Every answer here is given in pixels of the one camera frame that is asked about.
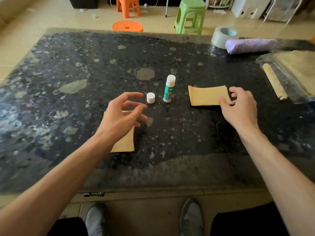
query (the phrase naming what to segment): shoe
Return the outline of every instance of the shoe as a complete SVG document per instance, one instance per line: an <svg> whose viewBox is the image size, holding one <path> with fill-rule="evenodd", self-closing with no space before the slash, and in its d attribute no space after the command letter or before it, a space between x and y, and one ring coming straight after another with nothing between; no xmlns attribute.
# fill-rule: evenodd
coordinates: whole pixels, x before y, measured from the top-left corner
<svg viewBox="0 0 315 236"><path fill-rule="evenodd" d="M89 236L110 236L105 204L96 202L89 207L85 225Z"/></svg>
<svg viewBox="0 0 315 236"><path fill-rule="evenodd" d="M185 201L179 227L180 236L204 236L201 206L194 198Z"/></svg>

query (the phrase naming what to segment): white cap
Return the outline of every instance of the white cap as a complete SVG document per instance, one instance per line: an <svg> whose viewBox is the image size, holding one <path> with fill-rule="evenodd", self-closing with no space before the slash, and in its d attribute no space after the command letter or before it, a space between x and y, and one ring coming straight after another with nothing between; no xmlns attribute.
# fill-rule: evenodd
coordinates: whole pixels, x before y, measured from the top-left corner
<svg viewBox="0 0 315 236"><path fill-rule="evenodd" d="M169 76L167 76L166 85L167 85L168 87L174 87L174 86L175 86L175 80L176 80L175 75L169 75Z"/></svg>
<svg viewBox="0 0 315 236"><path fill-rule="evenodd" d="M147 94L147 102L148 103L154 103L155 101L155 94L154 93L148 93Z"/></svg>

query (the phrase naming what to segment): glue stick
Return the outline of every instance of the glue stick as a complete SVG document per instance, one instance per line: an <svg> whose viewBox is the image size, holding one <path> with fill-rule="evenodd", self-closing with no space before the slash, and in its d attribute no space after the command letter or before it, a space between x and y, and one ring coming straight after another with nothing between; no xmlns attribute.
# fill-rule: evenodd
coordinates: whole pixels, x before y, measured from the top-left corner
<svg viewBox="0 0 315 236"><path fill-rule="evenodd" d="M164 97L163 97L163 101L166 103L171 102L173 89L175 86L175 80L176 80L176 77L174 75L167 76Z"/></svg>

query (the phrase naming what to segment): hand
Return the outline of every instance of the hand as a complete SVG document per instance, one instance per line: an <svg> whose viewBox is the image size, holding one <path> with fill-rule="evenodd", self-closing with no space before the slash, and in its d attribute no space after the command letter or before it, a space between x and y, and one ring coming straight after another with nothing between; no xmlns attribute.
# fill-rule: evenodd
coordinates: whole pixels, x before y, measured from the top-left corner
<svg viewBox="0 0 315 236"><path fill-rule="evenodd" d="M223 96L218 97L224 118L236 129L236 131L250 131L259 129L257 123L257 103L250 91L244 91L239 87L230 87L234 106L230 106Z"/></svg>
<svg viewBox="0 0 315 236"><path fill-rule="evenodd" d="M114 145L123 138L133 126L140 127L137 119L146 121L147 117L142 111L147 108L143 103L128 101L129 98L142 98L142 93L125 92L116 99L109 102L106 113L97 129L95 136L105 138L111 145ZM134 107L133 111L123 110Z"/></svg>

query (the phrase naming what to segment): orange plastic stool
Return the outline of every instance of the orange plastic stool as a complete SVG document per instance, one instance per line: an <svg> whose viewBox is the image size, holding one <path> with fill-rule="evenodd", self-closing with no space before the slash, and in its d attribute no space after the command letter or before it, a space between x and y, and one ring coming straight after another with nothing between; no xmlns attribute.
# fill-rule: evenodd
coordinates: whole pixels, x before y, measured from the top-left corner
<svg viewBox="0 0 315 236"><path fill-rule="evenodd" d="M132 8L135 10L135 4L137 6L137 13L138 16L141 16L141 11L140 11L140 4L138 0L117 0L117 11L118 12L123 12L123 17L125 19L129 18L129 8Z"/></svg>
<svg viewBox="0 0 315 236"><path fill-rule="evenodd" d="M115 31L143 32L143 26L135 21L118 21L113 24L112 29Z"/></svg>

